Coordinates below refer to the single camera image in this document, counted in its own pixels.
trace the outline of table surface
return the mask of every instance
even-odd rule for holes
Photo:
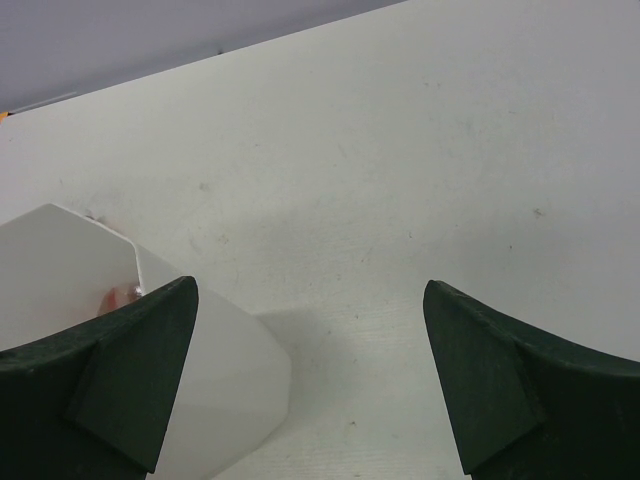
[[[0,126],[0,221],[104,216],[264,320],[291,413],[220,475],[463,478],[431,278],[640,360],[640,3],[409,1]]]

